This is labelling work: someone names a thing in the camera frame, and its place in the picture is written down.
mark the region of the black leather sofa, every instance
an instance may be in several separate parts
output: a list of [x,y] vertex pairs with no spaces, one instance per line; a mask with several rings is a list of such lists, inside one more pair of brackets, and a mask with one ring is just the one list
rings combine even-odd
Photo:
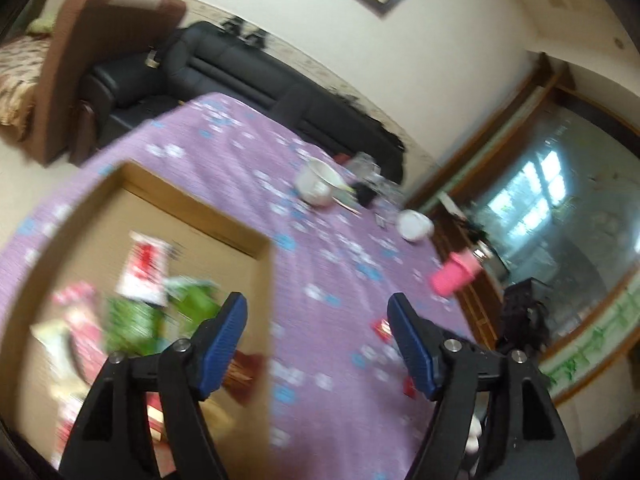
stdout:
[[138,54],[95,65],[82,78],[76,162],[82,153],[90,154],[91,143],[103,148],[180,101],[221,92],[331,156],[369,153],[384,176],[402,181],[404,145],[380,122],[209,22],[194,23],[178,34],[159,68],[150,68],[146,54]]

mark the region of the window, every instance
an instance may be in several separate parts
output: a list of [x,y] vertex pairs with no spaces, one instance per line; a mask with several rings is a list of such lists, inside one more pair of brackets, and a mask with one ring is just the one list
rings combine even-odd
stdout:
[[505,256],[517,252],[566,197],[558,153],[539,153],[488,203],[478,220]]

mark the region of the open cardboard box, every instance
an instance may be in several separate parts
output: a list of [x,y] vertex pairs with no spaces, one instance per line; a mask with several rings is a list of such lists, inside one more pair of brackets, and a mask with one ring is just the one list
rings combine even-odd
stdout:
[[[270,240],[178,190],[142,167],[126,162],[91,192],[60,226],[24,281],[0,345],[0,410],[47,459],[54,445],[57,404],[49,396],[50,371],[44,348],[29,327],[59,316],[52,291],[77,280],[112,296],[132,246],[131,231],[170,242],[177,250],[172,276],[210,278],[220,301],[233,291],[248,302],[248,322],[238,349],[270,355]],[[262,374],[245,408],[222,389],[216,402],[235,420],[215,442],[232,479],[267,474],[270,385]]]

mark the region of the white cup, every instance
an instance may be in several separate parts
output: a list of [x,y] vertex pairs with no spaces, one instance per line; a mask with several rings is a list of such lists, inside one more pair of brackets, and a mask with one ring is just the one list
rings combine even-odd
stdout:
[[340,174],[319,158],[310,158],[294,183],[300,198],[316,206],[327,206],[334,192],[346,184]]
[[418,242],[433,234],[433,222],[411,209],[405,209],[398,214],[396,228],[400,236],[408,242]]

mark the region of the glass cabinet door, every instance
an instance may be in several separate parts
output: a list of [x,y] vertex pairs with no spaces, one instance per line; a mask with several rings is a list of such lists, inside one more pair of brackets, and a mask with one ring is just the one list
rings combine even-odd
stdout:
[[557,340],[639,257],[640,160],[555,104],[519,153],[462,209],[484,227],[509,269],[503,286],[534,277],[551,287],[548,325]]

